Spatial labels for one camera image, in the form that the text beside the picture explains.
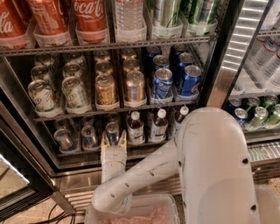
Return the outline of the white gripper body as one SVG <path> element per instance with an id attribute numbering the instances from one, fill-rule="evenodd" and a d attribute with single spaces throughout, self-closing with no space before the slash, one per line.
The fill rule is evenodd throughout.
<path id="1" fill-rule="evenodd" d="M 101 152 L 101 182 L 116 178 L 125 172 L 127 152 L 121 147 L 109 146 Z"/>

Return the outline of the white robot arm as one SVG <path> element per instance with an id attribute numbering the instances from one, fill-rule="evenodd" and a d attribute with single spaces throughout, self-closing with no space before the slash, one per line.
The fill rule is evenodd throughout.
<path id="1" fill-rule="evenodd" d="M 92 204 L 117 213 L 126 196 L 176 173 L 185 224 L 261 224 L 245 136 L 220 108 L 195 109 L 175 138 L 99 185 Z"/>

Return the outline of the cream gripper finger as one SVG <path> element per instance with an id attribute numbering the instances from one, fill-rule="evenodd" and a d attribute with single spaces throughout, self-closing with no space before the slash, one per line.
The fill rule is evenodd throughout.
<path id="1" fill-rule="evenodd" d="M 107 133 L 105 131 L 102 132 L 101 135 L 101 147 L 103 149 L 107 149 L 110 146 L 110 142 L 107 136 Z"/>
<path id="2" fill-rule="evenodd" d="M 127 132 L 124 130 L 120 136 L 118 146 L 123 147 L 127 144 Z"/>

